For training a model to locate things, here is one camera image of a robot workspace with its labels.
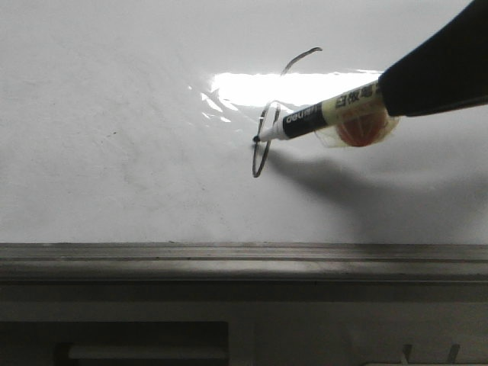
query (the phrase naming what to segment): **gray ledge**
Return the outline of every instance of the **gray ledge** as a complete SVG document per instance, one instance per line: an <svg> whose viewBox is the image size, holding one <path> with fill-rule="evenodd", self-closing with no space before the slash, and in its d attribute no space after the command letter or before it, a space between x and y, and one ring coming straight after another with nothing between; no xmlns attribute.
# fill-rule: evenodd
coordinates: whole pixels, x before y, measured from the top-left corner
<svg viewBox="0 0 488 366"><path fill-rule="evenodd" d="M488 246L4 243L0 281L488 281Z"/></svg>

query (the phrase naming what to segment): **marker pen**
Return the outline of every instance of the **marker pen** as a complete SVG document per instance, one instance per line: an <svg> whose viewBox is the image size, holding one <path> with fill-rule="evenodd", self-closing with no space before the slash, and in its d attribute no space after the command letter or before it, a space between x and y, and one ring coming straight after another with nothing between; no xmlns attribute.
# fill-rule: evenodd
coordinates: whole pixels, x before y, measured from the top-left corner
<svg viewBox="0 0 488 366"><path fill-rule="evenodd" d="M287 115L253 140L289 140L336 126L338 135L345 143L366 146L377 142L381 129L388 123L387 119L381 90L376 81Z"/></svg>

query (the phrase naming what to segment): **white whiteboard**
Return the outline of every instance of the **white whiteboard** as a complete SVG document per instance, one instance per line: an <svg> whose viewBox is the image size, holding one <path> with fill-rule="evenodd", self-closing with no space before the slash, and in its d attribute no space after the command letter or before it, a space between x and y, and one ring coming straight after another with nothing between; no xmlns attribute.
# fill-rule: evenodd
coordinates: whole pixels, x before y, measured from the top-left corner
<svg viewBox="0 0 488 366"><path fill-rule="evenodd" d="M0 241L485 243L487 107L251 174L259 75L322 47L292 70L312 104L342 83L310 75L359 85L467 3L0 2Z"/></svg>

